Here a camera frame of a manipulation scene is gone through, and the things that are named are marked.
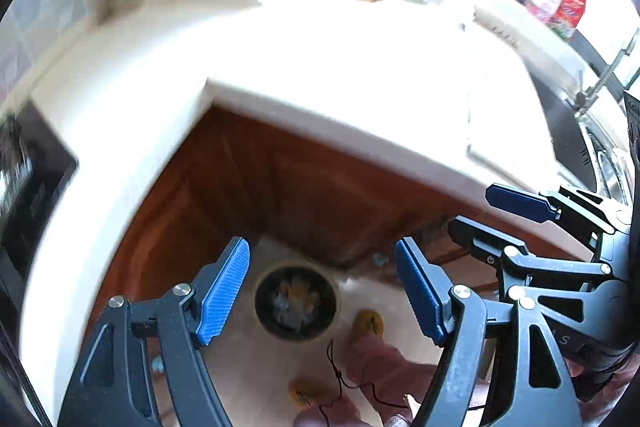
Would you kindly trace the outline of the round trash bin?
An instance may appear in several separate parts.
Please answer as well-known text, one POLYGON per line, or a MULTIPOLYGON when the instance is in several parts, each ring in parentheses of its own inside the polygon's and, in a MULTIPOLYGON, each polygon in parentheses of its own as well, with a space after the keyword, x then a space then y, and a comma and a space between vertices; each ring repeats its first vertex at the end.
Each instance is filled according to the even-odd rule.
POLYGON ((330 278, 310 265, 278 265, 259 279, 254 310, 269 334, 304 343, 322 337, 332 327, 340 311, 340 297, 330 278))

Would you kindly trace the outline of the stainless steel sink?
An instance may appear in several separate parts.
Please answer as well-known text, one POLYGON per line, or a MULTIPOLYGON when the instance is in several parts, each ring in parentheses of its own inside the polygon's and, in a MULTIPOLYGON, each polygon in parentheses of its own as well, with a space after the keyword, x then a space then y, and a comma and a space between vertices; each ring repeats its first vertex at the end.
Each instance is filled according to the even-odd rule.
POLYGON ((587 116, 577 117, 566 94, 529 74, 551 134, 561 178, 571 186, 632 205, 631 175, 623 154, 587 116))

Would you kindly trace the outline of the person's pink trouser legs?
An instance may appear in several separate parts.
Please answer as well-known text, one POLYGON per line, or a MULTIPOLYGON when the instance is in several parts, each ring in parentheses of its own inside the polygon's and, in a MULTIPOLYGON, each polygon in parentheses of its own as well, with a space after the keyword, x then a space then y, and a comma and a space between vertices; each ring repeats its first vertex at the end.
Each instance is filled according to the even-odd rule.
MULTIPOLYGON (((386 343, 383 337, 369 335, 350 338, 343 350, 347 378, 374 408, 385 426, 405 426, 413 420, 405 396, 425 397, 435 376, 436 366, 406 359, 401 352, 386 343)), ((364 426, 360 410, 347 395, 334 390, 329 405, 301 409, 295 426, 364 426)))

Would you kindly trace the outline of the brown wooden cabinet door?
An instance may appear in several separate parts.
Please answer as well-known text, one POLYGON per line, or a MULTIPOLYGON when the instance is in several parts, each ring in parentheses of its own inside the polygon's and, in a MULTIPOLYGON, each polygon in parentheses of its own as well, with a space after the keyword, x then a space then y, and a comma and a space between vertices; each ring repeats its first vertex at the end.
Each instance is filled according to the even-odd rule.
POLYGON ((250 245, 277 239, 322 267, 388 285, 397 283, 393 269, 375 268, 373 256, 411 236, 453 280, 489 291, 495 275, 448 236, 458 216, 517 237, 537 255, 574 255, 561 230, 490 208, 484 183, 434 161, 403 173, 214 107, 154 174, 89 315, 96 319, 113 295, 152 299, 190 281, 234 236, 250 245))

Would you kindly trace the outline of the chrome sink faucet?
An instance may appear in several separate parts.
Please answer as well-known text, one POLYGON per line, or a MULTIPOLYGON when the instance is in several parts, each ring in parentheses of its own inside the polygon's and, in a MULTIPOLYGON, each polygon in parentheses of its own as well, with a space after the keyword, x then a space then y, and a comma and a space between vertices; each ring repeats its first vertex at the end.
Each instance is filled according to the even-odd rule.
POLYGON ((598 75, 598 80, 592 86, 580 90, 574 98, 575 113, 577 116, 586 115, 591 107, 598 101, 599 95, 606 91, 613 100, 623 106, 624 93, 634 87, 639 80, 639 29, 634 31, 626 46, 620 48, 611 64, 605 64, 604 69, 598 75), (624 78, 616 74, 616 70, 623 63, 636 65, 634 72, 624 78))

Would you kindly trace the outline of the yellow left slipper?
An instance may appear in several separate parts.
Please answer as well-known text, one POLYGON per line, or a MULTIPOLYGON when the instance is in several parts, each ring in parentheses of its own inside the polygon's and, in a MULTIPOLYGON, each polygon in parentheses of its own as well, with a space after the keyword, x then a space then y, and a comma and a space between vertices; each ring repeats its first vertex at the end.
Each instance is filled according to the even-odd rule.
POLYGON ((325 381, 302 377, 290 381, 288 395, 300 409, 329 405, 335 398, 334 389, 325 381))

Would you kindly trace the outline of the black gas stove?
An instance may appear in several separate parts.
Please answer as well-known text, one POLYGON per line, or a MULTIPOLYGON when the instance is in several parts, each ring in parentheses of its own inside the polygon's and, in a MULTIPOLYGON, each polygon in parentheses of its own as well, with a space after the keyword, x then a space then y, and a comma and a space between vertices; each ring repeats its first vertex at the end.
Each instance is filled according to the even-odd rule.
POLYGON ((15 329, 41 236, 78 160, 28 102, 1 121, 1 320, 15 329))

